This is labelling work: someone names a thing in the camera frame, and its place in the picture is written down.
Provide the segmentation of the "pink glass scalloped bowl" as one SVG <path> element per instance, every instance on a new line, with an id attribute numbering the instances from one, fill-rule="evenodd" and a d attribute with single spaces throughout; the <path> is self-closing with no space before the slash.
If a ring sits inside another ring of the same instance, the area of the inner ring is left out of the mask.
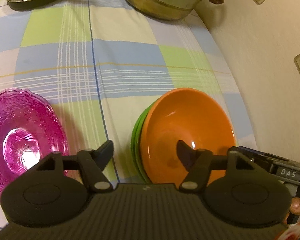
<path id="1" fill-rule="evenodd" d="M 51 152 L 68 155 L 69 145 L 49 102 L 28 89 L 0 92 L 0 196 Z"/>

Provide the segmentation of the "orange plastic bowl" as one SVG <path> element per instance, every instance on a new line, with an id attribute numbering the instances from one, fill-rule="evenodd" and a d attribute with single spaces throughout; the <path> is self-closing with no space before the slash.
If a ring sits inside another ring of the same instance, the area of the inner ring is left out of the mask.
<path id="1" fill-rule="evenodd" d="M 139 154 L 152 183 L 179 186 L 187 170 L 177 156 L 177 142 L 190 148 L 226 155 L 235 146 L 232 124 L 222 107 L 207 94 L 191 88 L 173 89 L 150 107 L 142 124 Z"/>

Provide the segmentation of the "checkered pastel tablecloth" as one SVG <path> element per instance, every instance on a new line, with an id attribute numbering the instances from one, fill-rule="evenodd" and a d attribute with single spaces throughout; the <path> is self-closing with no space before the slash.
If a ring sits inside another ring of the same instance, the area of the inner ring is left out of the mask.
<path id="1" fill-rule="evenodd" d="M 196 12 L 161 22 L 125 0 L 57 0 L 14 11 L 0 0 L 0 92 L 28 89 L 44 97 L 65 129 L 71 153 L 114 142 L 105 169 L 113 183 L 140 183 L 130 153 L 139 115 L 175 88 L 214 98 L 236 141 L 256 147 L 234 77 Z"/>

